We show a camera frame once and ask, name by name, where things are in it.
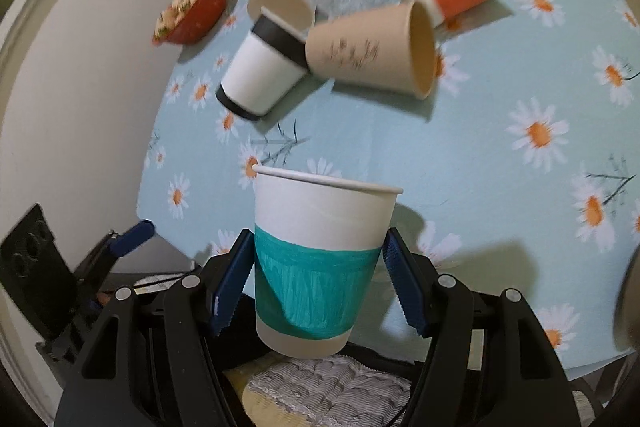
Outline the teal and white paper cup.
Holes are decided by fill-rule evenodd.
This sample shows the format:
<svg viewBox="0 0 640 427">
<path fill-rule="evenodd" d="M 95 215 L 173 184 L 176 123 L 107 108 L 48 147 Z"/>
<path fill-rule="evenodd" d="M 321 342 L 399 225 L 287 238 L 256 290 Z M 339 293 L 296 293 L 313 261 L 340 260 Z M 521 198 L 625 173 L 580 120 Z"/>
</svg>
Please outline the teal and white paper cup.
<svg viewBox="0 0 640 427">
<path fill-rule="evenodd" d="M 254 166 L 256 331 L 291 358 L 349 340 L 401 188 Z"/>
</svg>

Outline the red bowl with snacks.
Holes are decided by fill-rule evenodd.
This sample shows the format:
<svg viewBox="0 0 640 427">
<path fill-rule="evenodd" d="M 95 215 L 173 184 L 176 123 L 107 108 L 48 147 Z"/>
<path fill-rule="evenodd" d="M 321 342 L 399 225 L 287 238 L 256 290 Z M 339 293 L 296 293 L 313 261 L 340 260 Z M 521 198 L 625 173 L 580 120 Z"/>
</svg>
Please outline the red bowl with snacks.
<svg viewBox="0 0 640 427">
<path fill-rule="evenodd" d="M 157 17 L 152 43 L 188 46 L 197 43 L 220 20 L 227 0 L 172 0 Z"/>
</svg>

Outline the black and white paper cup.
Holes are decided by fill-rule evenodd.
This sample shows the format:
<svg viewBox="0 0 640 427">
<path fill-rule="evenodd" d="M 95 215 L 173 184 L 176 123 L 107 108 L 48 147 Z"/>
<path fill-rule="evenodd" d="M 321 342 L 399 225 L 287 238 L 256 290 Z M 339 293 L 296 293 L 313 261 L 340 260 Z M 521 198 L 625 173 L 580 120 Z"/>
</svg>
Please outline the black and white paper cup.
<svg viewBox="0 0 640 427">
<path fill-rule="evenodd" d="M 250 28 L 216 91 L 229 112 L 259 120 L 309 72 L 304 35 L 266 8 Z"/>
</svg>

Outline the beige ceramic mug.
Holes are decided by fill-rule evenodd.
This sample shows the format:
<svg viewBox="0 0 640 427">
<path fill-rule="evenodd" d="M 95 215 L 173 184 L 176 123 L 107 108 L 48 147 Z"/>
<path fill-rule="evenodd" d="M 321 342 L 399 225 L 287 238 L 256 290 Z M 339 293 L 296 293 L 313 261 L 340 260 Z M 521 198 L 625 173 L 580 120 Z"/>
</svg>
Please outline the beige ceramic mug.
<svg viewBox="0 0 640 427">
<path fill-rule="evenodd" d="M 613 323 L 615 347 L 639 350 L 640 343 L 640 247 L 632 254 L 618 292 Z"/>
</svg>

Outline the brown kraft paper cup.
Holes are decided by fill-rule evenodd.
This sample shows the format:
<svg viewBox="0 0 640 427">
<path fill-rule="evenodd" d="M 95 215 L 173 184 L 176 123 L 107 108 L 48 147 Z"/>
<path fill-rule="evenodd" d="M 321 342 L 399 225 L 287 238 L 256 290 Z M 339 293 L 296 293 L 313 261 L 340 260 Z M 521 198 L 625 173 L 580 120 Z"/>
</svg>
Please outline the brown kraft paper cup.
<svg viewBox="0 0 640 427">
<path fill-rule="evenodd" d="M 435 83 L 434 29 L 417 1 L 334 18 L 308 32 L 311 72 L 355 86 L 427 98 Z"/>
</svg>

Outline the blue daisy tablecloth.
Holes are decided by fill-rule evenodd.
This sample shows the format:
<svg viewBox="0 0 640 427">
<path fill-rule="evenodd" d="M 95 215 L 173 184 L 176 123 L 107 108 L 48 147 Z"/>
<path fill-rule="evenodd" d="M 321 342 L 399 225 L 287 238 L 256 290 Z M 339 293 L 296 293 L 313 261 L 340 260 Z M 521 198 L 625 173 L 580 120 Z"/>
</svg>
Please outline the blue daisy tablecloth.
<svg viewBox="0 0 640 427">
<path fill-rule="evenodd" d="M 140 218 L 203 261 L 252 225 L 257 164 L 396 185 L 410 248 L 476 291 L 518 288 L 571 374 L 626 355 L 614 317 L 639 243 L 639 21 L 625 0 L 495 0 L 439 28 L 426 100 L 310 77 L 259 122 L 215 98 L 247 1 L 175 64 Z"/>
</svg>

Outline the quilted seat cushion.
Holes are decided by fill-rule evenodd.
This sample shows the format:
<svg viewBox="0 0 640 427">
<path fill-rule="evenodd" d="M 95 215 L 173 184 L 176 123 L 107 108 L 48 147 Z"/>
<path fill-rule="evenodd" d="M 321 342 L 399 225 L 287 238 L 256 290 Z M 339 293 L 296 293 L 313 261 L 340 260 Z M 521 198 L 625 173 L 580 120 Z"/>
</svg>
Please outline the quilted seat cushion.
<svg viewBox="0 0 640 427">
<path fill-rule="evenodd" d="M 346 355 L 270 352 L 224 375 L 257 426 L 398 426 L 411 389 L 408 379 Z"/>
</svg>

